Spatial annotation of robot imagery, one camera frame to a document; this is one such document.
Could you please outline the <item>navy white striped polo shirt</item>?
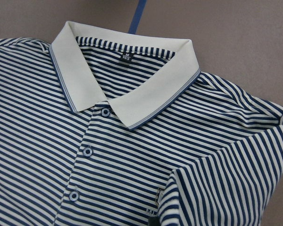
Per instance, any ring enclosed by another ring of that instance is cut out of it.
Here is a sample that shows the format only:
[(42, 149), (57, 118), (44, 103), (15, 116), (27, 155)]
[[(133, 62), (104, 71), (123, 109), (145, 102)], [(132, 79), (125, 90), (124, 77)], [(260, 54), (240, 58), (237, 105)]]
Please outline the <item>navy white striped polo shirt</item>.
[(258, 226), (282, 173), (283, 107), (191, 40), (0, 39), (0, 226)]

